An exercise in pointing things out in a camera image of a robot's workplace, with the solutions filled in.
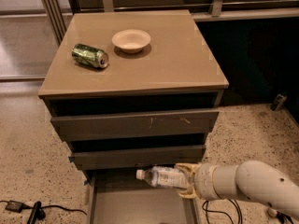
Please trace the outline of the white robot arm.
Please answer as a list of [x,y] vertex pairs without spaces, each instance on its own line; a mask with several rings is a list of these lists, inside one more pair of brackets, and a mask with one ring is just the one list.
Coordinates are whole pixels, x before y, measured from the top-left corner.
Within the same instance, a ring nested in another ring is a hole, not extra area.
[[178,193],[206,201],[232,199],[260,203],[299,220],[299,187],[277,168],[262,161],[238,165],[177,163],[189,186]]

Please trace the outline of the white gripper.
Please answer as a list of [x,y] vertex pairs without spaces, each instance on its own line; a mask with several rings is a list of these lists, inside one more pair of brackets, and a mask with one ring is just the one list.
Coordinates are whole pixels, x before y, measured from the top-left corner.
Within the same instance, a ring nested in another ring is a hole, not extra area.
[[184,199],[194,199],[197,196],[207,201],[218,200],[219,196],[213,183],[213,173],[217,165],[209,163],[176,163],[188,180],[194,180],[194,185],[180,189],[178,195]]

